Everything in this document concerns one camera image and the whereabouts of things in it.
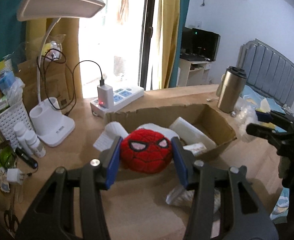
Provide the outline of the white plastic basket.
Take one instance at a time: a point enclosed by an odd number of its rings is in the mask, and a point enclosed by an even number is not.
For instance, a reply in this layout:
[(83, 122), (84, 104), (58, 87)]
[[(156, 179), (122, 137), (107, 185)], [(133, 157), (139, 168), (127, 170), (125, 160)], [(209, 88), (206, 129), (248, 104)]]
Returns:
[(23, 100), (18, 101), (0, 113), (0, 132), (6, 140), (10, 141), (10, 145), (14, 150), (19, 146), (13, 129), (17, 122), (23, 122), (27, 129), (33, 130), (33, 125)]

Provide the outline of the white phone charger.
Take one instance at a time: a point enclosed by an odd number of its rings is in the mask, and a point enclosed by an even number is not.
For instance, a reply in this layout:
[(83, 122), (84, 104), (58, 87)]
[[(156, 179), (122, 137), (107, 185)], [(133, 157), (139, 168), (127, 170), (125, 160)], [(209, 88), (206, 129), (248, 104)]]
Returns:
[(114, 106), (113, 88), (104, 83), (104, 79), (100, 80), (100, 85), (97, 87), (99, 105), (104, 108)]

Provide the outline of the white power strip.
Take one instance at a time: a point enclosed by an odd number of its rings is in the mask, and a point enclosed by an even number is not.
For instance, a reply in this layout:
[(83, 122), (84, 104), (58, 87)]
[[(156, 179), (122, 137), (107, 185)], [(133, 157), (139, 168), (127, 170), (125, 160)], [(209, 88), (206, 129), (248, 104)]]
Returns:
[(98, 97), (94, 98), (90, 102), (91, 112), (95, 116), (104, 117), (106, 113), (114, 113), (125, 106), (129, 105), (133, 101), (144, 96), (144, 89), (140, 86), (134, 87), (119, 87), (113, 90), (114, 106), (110, 108), (104, 108), (99, 105)]

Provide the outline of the beige tv stand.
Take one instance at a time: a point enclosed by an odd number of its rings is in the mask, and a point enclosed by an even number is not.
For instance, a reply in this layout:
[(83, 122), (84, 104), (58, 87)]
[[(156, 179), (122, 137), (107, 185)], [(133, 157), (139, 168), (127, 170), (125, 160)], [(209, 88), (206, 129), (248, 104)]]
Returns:
[(180, 59), (177, 73), (177, 87), (205, 85), (211, 68), (209, 61), (188, 61)]

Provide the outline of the yellow curtain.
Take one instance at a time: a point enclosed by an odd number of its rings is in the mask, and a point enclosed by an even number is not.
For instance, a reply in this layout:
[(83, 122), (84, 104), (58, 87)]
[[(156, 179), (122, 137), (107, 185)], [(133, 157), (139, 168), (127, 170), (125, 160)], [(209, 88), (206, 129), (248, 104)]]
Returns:
[(174, 68), (178, 27), (180, 21), (180, 0), (159, 0), (157, 34), (158, 42), (158, 88), (169, 88)]

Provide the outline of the black small flashlight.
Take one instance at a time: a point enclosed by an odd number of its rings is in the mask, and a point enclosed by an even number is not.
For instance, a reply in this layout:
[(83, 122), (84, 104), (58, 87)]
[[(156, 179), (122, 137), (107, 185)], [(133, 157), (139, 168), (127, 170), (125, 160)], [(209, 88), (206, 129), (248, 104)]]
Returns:
[(17, 147), (15, 149), (15, 154), (29, 167), (33, 168), (34, 170), (38, 168), (37, 161), (30, 157), (23, 149)]

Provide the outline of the black television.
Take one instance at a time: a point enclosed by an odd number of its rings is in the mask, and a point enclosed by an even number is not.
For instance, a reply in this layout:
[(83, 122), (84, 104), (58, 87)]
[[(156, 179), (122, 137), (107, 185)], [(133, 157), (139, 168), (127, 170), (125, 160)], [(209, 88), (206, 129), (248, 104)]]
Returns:
[(183, 28), (180, 58), (188, 61), (216, 60), (220, 35), (196, 28)]

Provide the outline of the grey padded headboard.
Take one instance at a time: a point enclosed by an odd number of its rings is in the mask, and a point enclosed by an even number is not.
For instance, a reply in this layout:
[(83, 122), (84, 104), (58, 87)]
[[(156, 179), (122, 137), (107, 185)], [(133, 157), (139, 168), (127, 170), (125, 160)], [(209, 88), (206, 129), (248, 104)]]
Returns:
[(294, 103), (294, 64), (266, 43), (255, 39), (240, 47), (236, 66), (246, 72), (246, 85), (280, 106)]

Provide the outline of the red spider plush ball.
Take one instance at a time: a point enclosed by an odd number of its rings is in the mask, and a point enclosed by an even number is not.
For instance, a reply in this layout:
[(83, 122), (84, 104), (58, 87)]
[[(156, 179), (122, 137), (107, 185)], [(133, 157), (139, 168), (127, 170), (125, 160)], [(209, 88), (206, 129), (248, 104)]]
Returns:
[(144, 174), (162, 172), (172, 161), (170, 140), (150, 129), (136, 129), (120, 144), (120, 161), (124, 168)]

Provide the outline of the stainless steel tumbler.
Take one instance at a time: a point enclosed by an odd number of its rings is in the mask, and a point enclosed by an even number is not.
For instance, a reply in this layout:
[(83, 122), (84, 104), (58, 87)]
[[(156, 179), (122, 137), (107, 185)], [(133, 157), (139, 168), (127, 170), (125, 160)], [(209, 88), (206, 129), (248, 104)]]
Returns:
[(219, 110), (225, 113), (234, 110), (246, 80), (247, 75), (243, 69), (233, 66), (227, 68), (216, 94), (219, 97), (217, 104)]

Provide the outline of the cotton swab bag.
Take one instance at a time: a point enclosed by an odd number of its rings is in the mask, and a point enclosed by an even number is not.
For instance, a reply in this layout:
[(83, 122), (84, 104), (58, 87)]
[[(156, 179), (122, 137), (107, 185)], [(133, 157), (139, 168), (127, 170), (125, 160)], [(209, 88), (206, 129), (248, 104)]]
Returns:
[[(174, 187), (166, 196), (166, 203), (171, 206), (191, 207), (194, 198), (194, 190), (187, 191), (182, 185)], [(214, 213), (218, 211), (221, 206), (221, 193), (214, 189)]]

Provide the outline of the white foam sheet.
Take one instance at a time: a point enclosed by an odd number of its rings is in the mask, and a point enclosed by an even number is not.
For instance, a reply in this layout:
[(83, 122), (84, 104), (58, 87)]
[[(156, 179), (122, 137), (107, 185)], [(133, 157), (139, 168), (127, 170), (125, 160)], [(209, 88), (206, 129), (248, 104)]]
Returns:
[(187, 143), (192, 145), (196, 143), (203, 143), (207, 150), (213, 150), (217, 147), (216, 143), (205, 135), (201, 130), (187, 122), (181, 117), (178, 117), (169, 128), (176, 132), (179, 137)]

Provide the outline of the white pill bottle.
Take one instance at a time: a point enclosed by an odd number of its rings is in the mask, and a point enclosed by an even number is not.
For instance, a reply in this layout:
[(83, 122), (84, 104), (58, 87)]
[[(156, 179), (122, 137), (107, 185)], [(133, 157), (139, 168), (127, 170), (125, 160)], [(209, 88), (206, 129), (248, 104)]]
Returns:
[(26, 132), (25, 142), (36, 157), (43, 158), (46, 155), (44, 145), (36, 135), (35, 131), (29, 130)]
[(25, 124), (21, 121), (17, 122), (13, 127), (13, 131), (16, 135), (20, 148), (24, 150), (27, 155), (33, 156), (32, 150), (25, 141), (25, 135), (29, 132), (29, 129), (25, 126)]

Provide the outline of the brown cardboard box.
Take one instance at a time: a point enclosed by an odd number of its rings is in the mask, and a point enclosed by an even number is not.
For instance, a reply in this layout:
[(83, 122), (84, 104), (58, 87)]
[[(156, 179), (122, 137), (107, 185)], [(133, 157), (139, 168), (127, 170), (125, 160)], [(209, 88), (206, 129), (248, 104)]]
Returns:
[(120, 123), (128, 133), (145, 124), (169, 128), (179, 117), (199, 129), (216, 144), (216, 148), (201, 154), (199, 159), (217, 168), (229, 168), (230, 165), (222, 160), (221, 155), (235, 141), (236, 132), (221, 113), (208, 104), (174, 104), (107, 113), (103, 119), (103, 130), (107, 131), (111, 122)]

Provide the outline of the white usb connector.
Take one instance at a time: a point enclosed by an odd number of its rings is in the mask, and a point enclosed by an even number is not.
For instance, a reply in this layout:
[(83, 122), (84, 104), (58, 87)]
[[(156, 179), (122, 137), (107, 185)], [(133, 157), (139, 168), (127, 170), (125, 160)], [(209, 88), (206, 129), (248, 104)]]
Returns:
[(218, 101), (218, 99), (215, 99), (215, 98), (207, 98), (206, 101), (207, 102), (213, 102), (213, 101)]

